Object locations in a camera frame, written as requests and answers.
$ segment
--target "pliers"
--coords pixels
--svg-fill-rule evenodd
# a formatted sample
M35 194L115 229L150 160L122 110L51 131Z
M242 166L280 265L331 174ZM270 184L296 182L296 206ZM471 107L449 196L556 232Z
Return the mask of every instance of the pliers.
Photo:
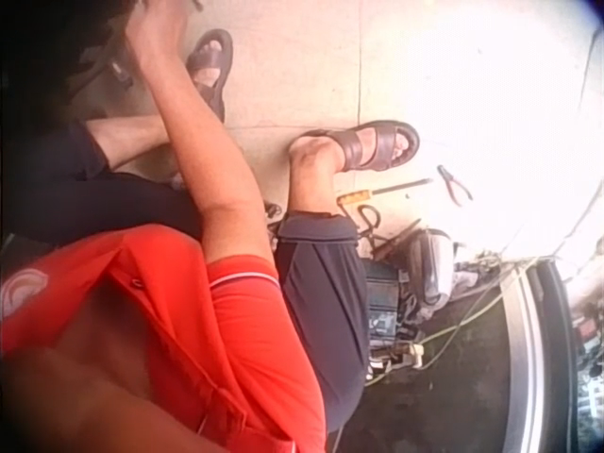
M439 165L436 167L436 169L445 180L446 189L448 190L449 196L451 197L451 200L453 200L453 203L461 208L465 204L465 201L474 200L472 193L467 189L467 187L465 187L453 175L451 175L443 165Z

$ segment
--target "red shirt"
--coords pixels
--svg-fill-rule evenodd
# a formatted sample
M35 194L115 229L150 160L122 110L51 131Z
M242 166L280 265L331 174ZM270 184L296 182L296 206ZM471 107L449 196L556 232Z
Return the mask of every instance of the red shirt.
M275 267L251 256L206 266L198 242L165 226L99 234L9 278L3 352L52 346L101 277L155 332L147 372L177 420L232 451L325 449L323 399Z

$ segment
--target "dark shorts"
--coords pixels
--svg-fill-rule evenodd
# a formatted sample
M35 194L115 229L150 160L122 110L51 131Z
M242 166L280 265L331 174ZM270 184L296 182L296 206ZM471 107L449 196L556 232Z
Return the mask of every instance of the dark shorts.
M3 170L3 230L31 240L61 246L149 223L200 237L199 214L186 192L111 172L81 124L7 149ZM285 301L333 431L359 403L369 357L357 230L342 216L297 212L287 215L277 236L275 261Z

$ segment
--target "person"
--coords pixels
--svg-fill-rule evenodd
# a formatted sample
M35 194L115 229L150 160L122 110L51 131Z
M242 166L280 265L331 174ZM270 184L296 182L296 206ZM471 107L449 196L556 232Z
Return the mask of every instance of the person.
M229 39L202 37L187 71L180 7L150 1L126 30L159 115L71 124L6 165L5 227L64 248L4 283L4 351L25 374L91 366L115 394L230 449L318 450L360 400L369 346L357 231L339 215L333 177L403 164L419 139L398 122L296 139L273 255L259 189L219 121ZM187 192L114 172L168 141Z

